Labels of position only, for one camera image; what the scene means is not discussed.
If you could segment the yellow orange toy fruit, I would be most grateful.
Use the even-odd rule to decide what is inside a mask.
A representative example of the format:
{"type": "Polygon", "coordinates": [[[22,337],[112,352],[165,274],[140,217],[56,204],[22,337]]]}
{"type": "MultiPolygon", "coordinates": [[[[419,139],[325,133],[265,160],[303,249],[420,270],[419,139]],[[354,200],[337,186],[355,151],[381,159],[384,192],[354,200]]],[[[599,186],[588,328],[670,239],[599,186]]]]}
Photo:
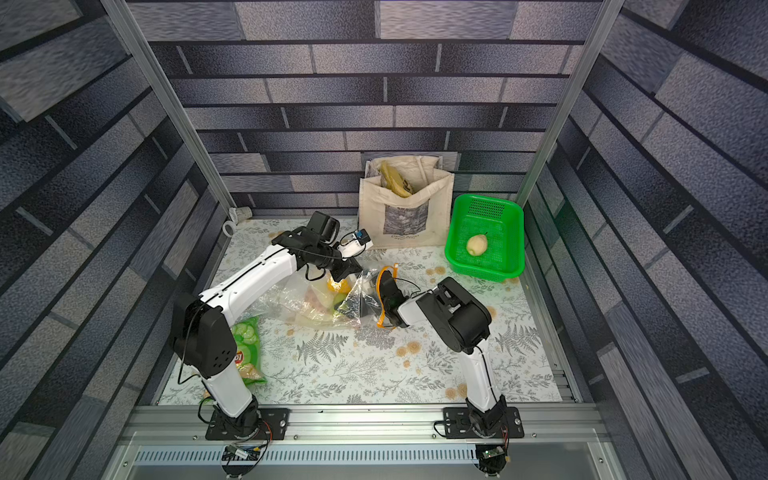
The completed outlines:
{"type": "Polygon", "coordinates": [[[327,278],[327,288],[330,292],[334,294],[343,294],[347,295],[354,285],[354,281],[350,281],[349,279],[342,279],[340,281],[335,281],[331,276],[327,278]]]}

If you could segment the clear orange zip-top bag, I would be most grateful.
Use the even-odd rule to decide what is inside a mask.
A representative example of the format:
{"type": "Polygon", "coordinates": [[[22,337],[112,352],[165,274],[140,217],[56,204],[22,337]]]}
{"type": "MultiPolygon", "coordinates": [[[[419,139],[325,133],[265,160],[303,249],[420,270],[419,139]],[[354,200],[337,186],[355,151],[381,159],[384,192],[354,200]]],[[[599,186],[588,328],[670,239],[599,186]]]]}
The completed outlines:
{"type": "Polygon", "coordinates": [[[278,281],[247,310],[248,317],[316,330],[358,329],[372,324],[391,330],[376,291],[380,269],[373,267],[337,282],[317,268],[278,281]]]}

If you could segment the pale yellow pear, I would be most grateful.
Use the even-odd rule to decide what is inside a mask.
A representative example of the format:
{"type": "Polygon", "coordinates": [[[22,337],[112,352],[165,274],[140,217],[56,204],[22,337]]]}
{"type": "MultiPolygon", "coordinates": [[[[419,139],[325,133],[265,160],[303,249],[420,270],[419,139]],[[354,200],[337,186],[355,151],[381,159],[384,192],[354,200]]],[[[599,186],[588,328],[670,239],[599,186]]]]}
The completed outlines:
{"type": "Polygon", "coordinates": [[[477,234],[468,239],[466,251],[473,257],[483,255],[488,249],[488,239],[485,234],[477,234]]]}

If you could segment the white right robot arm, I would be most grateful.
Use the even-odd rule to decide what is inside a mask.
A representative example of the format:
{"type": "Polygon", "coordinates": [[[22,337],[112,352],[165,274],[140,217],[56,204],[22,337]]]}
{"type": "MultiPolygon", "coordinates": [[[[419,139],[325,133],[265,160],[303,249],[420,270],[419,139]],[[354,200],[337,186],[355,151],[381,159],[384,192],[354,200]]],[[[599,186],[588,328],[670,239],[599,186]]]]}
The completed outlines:
{"type": "Polygon", "coordinates": [[[375,286],[382,313],[396,328],[427,322],[443,343],[458,354],[464,376],[470,425],[475,433],[489,438],[497,431],[507,435],[507,403],[495,388],[489,359],[491,314],[454,278],[446,277],[436,287],[405,295],[391,268],[378,274],[375,286]]]}

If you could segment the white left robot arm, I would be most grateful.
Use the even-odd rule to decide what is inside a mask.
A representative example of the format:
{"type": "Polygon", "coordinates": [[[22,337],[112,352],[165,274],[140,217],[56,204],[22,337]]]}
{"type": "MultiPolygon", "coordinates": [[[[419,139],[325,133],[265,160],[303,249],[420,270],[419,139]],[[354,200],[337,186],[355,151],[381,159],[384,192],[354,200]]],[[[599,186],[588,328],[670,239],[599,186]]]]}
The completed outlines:
{"type": "Polygon", "coordinates": [[[238,437],[261,424],[258,401],[245,386],[235,363],[231,328],[274,285],[310,265],[340,282],[362,267],[357,257],[372,247],[366,230],[338,235],[339,221],[316,211],[305,226],[284,231],[255,260],[230,278],[197,295],[183,294],[174,304],[169,342],[191,367],[216,402],[217,411],[238,437]]]}

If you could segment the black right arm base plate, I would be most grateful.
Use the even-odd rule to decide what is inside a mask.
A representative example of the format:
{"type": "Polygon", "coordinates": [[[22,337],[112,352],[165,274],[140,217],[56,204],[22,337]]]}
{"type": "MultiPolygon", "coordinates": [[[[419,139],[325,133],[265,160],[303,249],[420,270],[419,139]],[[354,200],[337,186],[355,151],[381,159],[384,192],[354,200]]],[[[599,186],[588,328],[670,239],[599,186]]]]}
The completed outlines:
{"type": "Polygon", "coordinates": [[[499,439],[503,437],[506,428],[510,439],[521,439],[525,436],[523,422],[519,410],[507,407],[493,408],[480,412],[474,407],[445,407],[443,409],[445,423],[444,435],[448,439],[499,439]]]}

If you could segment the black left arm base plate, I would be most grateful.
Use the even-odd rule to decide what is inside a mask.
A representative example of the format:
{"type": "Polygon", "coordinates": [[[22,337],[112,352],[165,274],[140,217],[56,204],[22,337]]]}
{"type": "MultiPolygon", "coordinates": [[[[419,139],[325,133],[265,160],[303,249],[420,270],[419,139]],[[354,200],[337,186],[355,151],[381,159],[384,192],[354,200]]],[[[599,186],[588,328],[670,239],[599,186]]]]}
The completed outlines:
{"type": "Polygon", "coordinates": [[[241,443],[283,440],[289,414],[290,410],[285,408],[260,408],[245,411],[239,417],[231,418],[215,407],[205,439],[241,443]]]}

